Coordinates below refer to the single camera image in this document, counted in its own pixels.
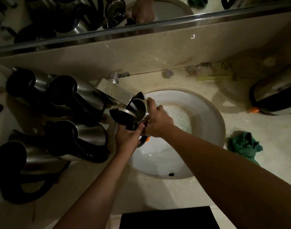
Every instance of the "white sink basin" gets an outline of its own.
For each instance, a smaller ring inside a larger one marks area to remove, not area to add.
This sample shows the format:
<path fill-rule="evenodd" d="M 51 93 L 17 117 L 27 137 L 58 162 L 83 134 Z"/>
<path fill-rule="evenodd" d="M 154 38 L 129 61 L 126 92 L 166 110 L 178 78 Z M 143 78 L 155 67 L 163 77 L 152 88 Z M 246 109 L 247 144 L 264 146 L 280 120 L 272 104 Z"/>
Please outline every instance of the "white sink basin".
<path fill-rule="evenodd" d="M 151 92 L 145 95 L 162 104 L 182 130 L 223 147 L 225 124 L 217 108 L 196 93 L 176 90 Z M 134 152 L 129 165 L 150 176 L 163 179 L 182 179 L 193 174 L 177 152 L 163 139 L 150 137 Z"/>

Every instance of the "wall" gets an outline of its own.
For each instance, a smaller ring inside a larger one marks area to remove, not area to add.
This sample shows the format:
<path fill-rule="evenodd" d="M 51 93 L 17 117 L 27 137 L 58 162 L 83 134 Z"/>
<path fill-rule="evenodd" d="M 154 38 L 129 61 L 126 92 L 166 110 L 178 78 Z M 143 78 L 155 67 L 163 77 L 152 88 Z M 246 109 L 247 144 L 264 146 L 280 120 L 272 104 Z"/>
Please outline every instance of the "wall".
<path fill-rule="evenodd" d="M 290 20 L 291 12 L 262 16 L 3 57 L 0 64 L 85 80 L 106 77 L 110 71 L 153 72 L 216 62 L 262 47 Z"/>

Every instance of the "green cloth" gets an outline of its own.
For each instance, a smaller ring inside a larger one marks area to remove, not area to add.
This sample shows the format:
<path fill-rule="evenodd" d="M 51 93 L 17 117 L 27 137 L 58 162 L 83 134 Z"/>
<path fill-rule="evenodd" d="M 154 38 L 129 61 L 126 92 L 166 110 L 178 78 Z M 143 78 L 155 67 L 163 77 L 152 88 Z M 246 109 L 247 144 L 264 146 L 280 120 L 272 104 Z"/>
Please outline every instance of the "green cloth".
<path fill-rule="evenodd" d="M 257 152 L 262 151 L 263 148 L 259 144 L 259 141 L 256 141 L 251 136 L 250 132 L 244 131 L 241 135 L 229 139 L 228 150 L 233 153 L 240 154 L 246 159 L 259 165 L 259 163 L 255 160 L 255 155 Z"/>
<path fill-rule="evenodd" d="M 188 4 L 190 7 L 205 7 L 208 3 L 208 0 L 188 0 Z"/>

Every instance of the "hand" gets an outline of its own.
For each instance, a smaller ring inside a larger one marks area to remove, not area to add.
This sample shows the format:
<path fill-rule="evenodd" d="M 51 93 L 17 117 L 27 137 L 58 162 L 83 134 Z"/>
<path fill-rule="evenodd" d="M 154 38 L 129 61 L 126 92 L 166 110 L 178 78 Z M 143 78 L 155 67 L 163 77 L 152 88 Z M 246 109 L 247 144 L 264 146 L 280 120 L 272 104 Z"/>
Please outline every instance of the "hand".
<path fill-rule="evenodd" d="M 168 116 L 162 105 L 156 108 L 155 100 L 148 98 L 150 105 L 149 125 L 145 133 L 153 137 L 162 137 L 168 125 L 174 125 L 173 119 Z"/>
<path fill-rule="evenodd" d="M 155 19 L 154 0 L 137 0 L 132 9 L 132 16 L 138 23 L 149 23 Z"/>
<path fill-rule="evenodd" d="M 140 144 L 139 136 L 144 128 L 144 125 L 139 125 L 135 131 L 130 131 L 126 130 L 124 125 L 119 125 L 115 135 L 117 153 L 124 152 L 132 155 Z"/>

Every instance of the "person's left hand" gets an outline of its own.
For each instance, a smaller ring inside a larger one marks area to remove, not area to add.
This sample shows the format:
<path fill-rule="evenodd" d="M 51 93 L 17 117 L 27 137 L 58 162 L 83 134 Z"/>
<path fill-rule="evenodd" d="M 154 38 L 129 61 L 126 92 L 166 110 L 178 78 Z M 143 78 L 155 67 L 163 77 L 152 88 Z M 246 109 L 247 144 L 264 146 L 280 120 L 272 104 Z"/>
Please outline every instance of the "person's left hand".
<path fill-rule="evenodd" d="M 124 125 L 119 125 L 115 135 L 116 152 L 132 155 L 140 143 L 139 136 L 144 128 L 145 126 L 141 124 L 135 131 L 130 131 L 126 130 Z"/>

